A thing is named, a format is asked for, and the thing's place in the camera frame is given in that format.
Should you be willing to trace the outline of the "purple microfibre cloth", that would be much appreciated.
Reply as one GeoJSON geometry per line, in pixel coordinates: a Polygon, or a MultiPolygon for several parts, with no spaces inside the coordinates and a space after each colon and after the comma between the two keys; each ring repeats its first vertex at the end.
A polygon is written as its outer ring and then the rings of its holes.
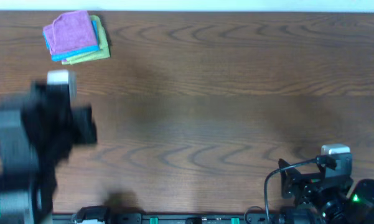
{"type": "Polygon", "coordinates": [[[87,11],[66,12],[43,28],[51,55],[98,50],[93,23],[87,11]]]}

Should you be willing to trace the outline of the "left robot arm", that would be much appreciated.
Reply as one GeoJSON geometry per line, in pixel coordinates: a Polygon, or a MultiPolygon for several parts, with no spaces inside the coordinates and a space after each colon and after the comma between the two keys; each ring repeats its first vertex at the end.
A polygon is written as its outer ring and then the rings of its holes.
{"type": "Polygon", "coordinates": [[[91,105],[72,107],[68,84],[33,83],[0,102],[0,223],[42,223],[56,166],[73,146],[96,142],[91,105]]]}

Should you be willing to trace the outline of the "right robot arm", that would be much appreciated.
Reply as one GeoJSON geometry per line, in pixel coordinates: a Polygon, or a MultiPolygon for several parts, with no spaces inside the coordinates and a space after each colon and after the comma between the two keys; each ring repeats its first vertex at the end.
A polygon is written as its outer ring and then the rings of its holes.
{"type": "Polygon", "coordinates": [[[282,209],[273,223],[374,223],[374,179],[352,188],[352,154],[317,156],[314,163],[318,173],[302,174],[279,160],[282,196],[293,198],[294,207],[282,209]]]}

